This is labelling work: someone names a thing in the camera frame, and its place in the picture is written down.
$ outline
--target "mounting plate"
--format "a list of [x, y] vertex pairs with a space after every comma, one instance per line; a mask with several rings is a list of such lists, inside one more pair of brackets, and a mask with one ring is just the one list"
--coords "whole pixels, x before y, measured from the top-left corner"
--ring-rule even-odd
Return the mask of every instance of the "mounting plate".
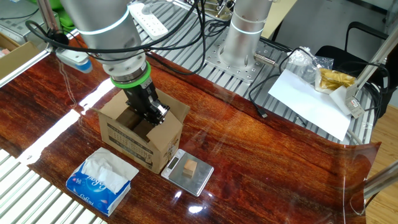
[[[218, 56], [218, 51], [220, 47], [223, 45], [225, 38], [228, 34], [228, 30], [224, 30], [224, 32], [220, 35], [220, 37], [215, 41], [213, 45], [206, 52], [206, 61], [209, 65], [212, 65], [221, 71], [227, 73], [228, 75], [232, 75], [246, 83], [253, 82], [256, 77], [259, 75], [262, 67], [264, 66], [263, 63], [256, 62], [252, 67], [246, 68], [234, 68], [230, 65], [224, 63]], [[260, 44], [257, 47], [257, 52], [264, 52], [265, 51], [264, 44]]]

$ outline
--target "box flap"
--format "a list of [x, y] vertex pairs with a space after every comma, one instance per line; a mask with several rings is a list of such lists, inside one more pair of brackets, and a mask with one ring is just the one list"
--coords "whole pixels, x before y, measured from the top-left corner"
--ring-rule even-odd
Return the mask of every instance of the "box flap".
[[119, 115], [129, 107], [129, 105], [126, 104], [127, 100], [128, 98], [126, 94], [124, 94], [124, 91], [120, 91], [111, 101], [107, 102], [99, 112], [116, 120]]
[[166, 93], [156, 89], [156, 93], [159, 96], [159, 100], [170, 107], [170, 111], [173, 115], [181, 122], [184, 122], [185, 117], [188, 115], [190, 107], [185, 105], [175, 98], [167, 95]]
[[27, 42], [0, 58], [0, 79], [34, 58], [38, 53], [39, 50], [37, 50], [36, 46], [32, 42]]
[[152, 129], [147, 134], [147, 137], [160, 152], [163, 152], [163, 150], [167, 150], [169, 142], [174, 139], [181, 128], [182, 123], [173, 115], [173, 113], [169, 112], [167, 113], [163, 124]]
[[17, 42], [11, 40], [4, 34], [0, 33], [0, 47], [7, 48], [9, 51], [17, 49], [20, 45]]

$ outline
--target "snack package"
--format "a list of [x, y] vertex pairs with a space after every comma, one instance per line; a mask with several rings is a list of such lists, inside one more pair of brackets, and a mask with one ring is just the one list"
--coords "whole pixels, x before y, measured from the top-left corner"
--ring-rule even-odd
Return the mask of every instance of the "snack package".
[[315, 89], [321, 93], [333, 93], [341, 86], [346, 88], [355, 84], [355, 77], [345, 73], [329, 70], [325, 68], [320, 69], [315, 79]]

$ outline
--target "blue and white tissue box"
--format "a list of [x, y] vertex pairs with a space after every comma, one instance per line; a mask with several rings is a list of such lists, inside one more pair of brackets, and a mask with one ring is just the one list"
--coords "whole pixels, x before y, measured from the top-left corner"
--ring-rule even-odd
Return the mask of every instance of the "blue and white tissue box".
[[126, 161], [99, 148], [73, 171], [67, 180], [67, 189], [110, 216], [130, 191], [131, 179], [137, 173], [138, 170]]

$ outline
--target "wooden table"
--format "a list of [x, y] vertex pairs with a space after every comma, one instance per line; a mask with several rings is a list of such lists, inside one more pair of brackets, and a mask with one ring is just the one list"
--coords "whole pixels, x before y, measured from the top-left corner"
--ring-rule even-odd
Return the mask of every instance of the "wooden table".
[[[51, 55], [0, 88], [0, 147], [108, 223], [366, 222], [364, 179], [379, 144], [343, 146], [271, 112], [263, 119], [239, 95], [148, 61], [156, 87], [191, 107], [180, 148], [215, 168], [199, 197], [101, 141], [97, 114], [79, 104], [101, 108], [119, 91], [95, 91], [109, 78], [98, 62], [89, 74], [65, 66], [64, 77]], [[109, 218], [65, 187], [99, 147], [139, 169]]]

